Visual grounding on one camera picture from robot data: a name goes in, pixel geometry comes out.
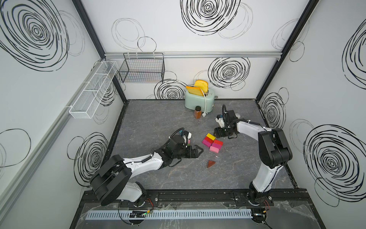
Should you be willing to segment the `magenta block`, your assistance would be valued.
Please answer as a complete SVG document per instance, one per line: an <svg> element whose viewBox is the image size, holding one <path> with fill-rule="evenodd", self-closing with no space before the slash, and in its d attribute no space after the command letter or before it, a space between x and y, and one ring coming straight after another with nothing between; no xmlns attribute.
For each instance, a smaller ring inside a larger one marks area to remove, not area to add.
<svg viewBox="0 0 366 229"><path fill-rule="evenodd" d="M215 142L213 142L211 146L214 147L214 148L217 148L218 150L220 150L222 148L222 145L217 144Z"/></svg>
<svg viewBox="0 0 366 229"><path fill-rule="evenodd" d="M207 146L207 147L210 147L210 146L212 145L212 142L207 141L207 140L205 140L205 139L202 141L202 143L203 143L205 146Z"/></svg>

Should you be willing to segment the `brown triangle block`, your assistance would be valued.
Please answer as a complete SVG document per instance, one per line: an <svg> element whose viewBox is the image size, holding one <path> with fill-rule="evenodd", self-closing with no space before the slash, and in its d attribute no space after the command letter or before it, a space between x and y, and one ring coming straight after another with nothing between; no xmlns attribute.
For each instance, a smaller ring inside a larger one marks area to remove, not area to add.
<svg viewBox="0 0 366 229"><path fill-rule="evenodd" d="M208 164L207 164L207 168L210 168L211 166L213 166L216 162L215 161L211 161L209 160L208 161Z"/></svg>

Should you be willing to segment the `light pink block front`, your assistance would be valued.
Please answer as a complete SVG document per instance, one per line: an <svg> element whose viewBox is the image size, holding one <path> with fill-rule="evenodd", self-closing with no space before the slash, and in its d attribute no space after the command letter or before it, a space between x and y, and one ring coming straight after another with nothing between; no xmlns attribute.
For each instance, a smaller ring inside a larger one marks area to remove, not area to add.
<svg viewBox="0 0 366 229"><path fill-rule="evenodd" d="M214 146L210 146L209 151L214 152L214 153L219 153L220 149L216 148Z"/></svg>

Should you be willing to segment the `red block front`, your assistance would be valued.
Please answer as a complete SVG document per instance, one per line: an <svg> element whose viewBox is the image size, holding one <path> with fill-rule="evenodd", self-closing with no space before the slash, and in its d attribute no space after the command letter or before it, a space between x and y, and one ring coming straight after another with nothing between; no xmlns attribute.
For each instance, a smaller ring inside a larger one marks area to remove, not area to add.
<svg viewBox="0 0 366 229"><path fill-rule="evenodd" d="M222 146L224 144L222 141L219 141L217 139L214 140L214 143L217 145L220 145L220 146Z"/></svg>

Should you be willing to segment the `red block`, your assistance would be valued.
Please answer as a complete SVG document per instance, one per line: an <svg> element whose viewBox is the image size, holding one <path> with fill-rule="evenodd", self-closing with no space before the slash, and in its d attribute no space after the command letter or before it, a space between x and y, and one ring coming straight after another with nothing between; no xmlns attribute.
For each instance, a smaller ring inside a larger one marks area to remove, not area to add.
<svg viewBox="0 0 366 229"><path fill-rule="evenodd" d="M209 138L209 137L207 137L207 136L206 136L206 137L205 137L205 141L207 141L207 142L209 142L210 144L212 144L214 140L212 140L211 138Z"/></svg>
<svg viewBox="0 0 366 229"><path fill-rule="evenodd" d="M217 139L214 140L214 143L217 145L220 145L220 146L222 146L224 144L222 141L219 141Z"/></svg>

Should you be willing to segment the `yellow block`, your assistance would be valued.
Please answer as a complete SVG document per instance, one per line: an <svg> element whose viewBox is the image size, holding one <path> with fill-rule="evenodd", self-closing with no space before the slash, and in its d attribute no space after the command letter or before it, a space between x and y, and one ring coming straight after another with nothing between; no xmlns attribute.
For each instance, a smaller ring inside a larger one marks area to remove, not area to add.
<svg viewBox="0 0 366 229"><path fill-rule="evenodd" d="M215 136L213 136L212 134L210 134L210 133L208 133L207 135L206 135L206 137L207 138L209 138L209 139L211 139L212 141L214 141L215 140Z"/></svg>

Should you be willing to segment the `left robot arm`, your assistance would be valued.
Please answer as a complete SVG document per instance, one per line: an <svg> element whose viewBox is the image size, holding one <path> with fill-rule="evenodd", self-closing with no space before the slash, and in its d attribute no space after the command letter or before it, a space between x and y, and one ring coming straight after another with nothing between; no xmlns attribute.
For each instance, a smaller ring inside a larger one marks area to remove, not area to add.
<svg viewBox="0 0 366 229"><path fill-rule="evenodd" d="M191 133L182 127L148 155L134 158L122 158L120 155L110 157L90 179L93 193L102 206L116 200L126 200L138 207L142 206L147 199L146 190L139 182L131 183L130 179L149 171L174 167L172 162L175 159L180 163L183 158L199 158L204 149L198 145L192 146L190 139Z"/></svg>

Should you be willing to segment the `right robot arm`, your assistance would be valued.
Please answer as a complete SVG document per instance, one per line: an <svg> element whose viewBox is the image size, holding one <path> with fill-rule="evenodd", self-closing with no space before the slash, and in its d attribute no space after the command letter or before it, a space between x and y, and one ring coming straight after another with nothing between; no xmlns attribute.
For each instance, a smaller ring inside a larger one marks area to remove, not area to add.
<svg viewBox="0 0 366 229"><path fill-rule="evenodd" d="M222 106L217 115L219 127L214 129L216 138L231 138L233 134L244 134L258 142L261 166L255 179L249 185L247 199L253 206L259 206L269 197L269 191L278 172L293 158L287 138L280 128L268 128L251 120L239 118L234 110Z"/></svg>

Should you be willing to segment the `brown spice bottle black cap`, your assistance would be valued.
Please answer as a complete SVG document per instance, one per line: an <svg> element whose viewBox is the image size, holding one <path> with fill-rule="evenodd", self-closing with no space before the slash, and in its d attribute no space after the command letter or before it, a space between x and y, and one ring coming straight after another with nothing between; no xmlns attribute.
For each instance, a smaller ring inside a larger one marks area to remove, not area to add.
<svg viewBox="0 0 366 229"><path fill-rule="evenodd" d="M201 115L202 115L202 109L201 109L201 107L200 106L196 106L195 107L195 110L194 110L194 117L196 119L199 119L199 118L201 118Z"/></svg>

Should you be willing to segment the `mint green toaster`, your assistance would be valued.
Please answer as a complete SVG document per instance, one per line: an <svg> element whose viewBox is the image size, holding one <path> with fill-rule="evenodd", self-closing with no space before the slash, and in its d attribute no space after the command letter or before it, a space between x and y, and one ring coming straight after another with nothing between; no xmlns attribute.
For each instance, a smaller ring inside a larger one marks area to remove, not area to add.
<svg viewBox="0 0 366 229"><path fill-rule="evenodd" d="M190 94L185 90L185 107L191 110L195 110L196 106L200 106L203 112L210 113L214 107L214 99L215 92L213 89L208 90L205 97Z"/></svg>

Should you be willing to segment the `rear toast slice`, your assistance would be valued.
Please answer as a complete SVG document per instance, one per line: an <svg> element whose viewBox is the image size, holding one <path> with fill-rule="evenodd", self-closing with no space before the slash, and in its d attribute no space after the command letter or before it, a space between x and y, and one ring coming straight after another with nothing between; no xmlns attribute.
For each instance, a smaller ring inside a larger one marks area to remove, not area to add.
<svg viewBox="0 0 366 229"><path fill-rule="evenodd" d="M194 86L199 87L202 89L203 93L206 94L208 92L208 82L204 80L197 80L194 83Z"/></svg>

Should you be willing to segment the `toast slice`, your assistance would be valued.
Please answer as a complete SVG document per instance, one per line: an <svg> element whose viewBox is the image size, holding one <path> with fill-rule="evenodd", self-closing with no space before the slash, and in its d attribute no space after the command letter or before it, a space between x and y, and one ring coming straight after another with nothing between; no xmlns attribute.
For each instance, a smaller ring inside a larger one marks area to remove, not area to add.
<svg viewBox="0 0 366 229"><path fill-rule="evenodd" d="M199 87L202 89L203 93L206 94L208 92L208 82L204 80L197 80L194 83L194 86Z"/></svg>
<svg viewBox="0 0 366 229"><path fill-rule="evenodd" d="M204 92L200 87L196 87L196 86L187 86L186 87L188 93L193 94L193 95L197 95L197 96L204 96Z"/></svg>

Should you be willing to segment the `front toast slice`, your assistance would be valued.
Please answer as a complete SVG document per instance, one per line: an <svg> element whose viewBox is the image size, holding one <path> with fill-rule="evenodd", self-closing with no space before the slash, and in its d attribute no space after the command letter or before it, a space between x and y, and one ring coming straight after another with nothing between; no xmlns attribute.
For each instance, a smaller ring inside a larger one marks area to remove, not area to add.
<svg viewBox="0 0 366 229"><path fill-rule="evenodd" d="M200 87L196 87L196 86L187 86L186 87L188 93L193 94L193 95L197 95L197 96L204 96L204 92Z"/></svg>

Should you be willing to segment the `black mounting rail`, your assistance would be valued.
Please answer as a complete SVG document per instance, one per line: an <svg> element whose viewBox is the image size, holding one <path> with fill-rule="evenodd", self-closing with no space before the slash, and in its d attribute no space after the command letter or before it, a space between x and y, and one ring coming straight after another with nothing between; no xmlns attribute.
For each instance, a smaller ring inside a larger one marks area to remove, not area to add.
<svg viewBox="0 0 366 229"><path fill-rule="evenodd" d="M186 202L223 202L233 204L235 207L254 208L255 205L249 203L248 189L148 189L146 197L148 204L153 203L154 207L167 203ZM272 189L267 197L262 196L262 201L257 206L274 206L275 202L305 201L313 205L311 197L306 189Z"/></svg>

